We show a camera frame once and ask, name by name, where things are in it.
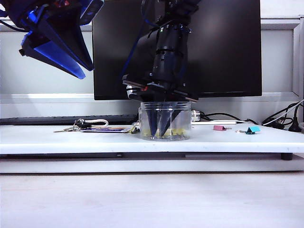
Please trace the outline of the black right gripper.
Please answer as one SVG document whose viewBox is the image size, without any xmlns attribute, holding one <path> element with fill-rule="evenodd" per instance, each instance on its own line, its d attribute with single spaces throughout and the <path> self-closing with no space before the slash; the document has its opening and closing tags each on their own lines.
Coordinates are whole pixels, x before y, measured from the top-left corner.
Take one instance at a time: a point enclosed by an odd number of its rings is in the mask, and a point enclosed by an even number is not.
<svg viewBox="0 0 304 228">
<path fill-rule="evenodd" d="M 124 75 L 122 81 L 126 85 L 128 98 L 146 102 L 145 112 L 152 138 L 164 136 L 170 127 L 172 115 L 175 118 L 174 111 L 178 102 L 196 103 L 199 100 L 196 94 L 182 91 L 175 84 L 157 82 L 145 76 L 134 78 Z"/>
</svg>

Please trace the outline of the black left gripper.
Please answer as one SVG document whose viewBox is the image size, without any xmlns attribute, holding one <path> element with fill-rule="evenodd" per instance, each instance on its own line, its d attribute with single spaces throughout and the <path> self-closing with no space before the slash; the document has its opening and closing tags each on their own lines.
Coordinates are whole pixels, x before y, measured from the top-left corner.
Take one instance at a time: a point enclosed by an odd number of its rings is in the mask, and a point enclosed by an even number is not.
<svg viewBox="0 0 304 228">
<path fill-rule="evenodd" d="M 79 79 L 85 74 L 79 64 L 91 71 L 94 64 L 80 29 L 79 0 L 6 0 L 5 13 L 24 36 L 19 50 Z"/>
</svg>

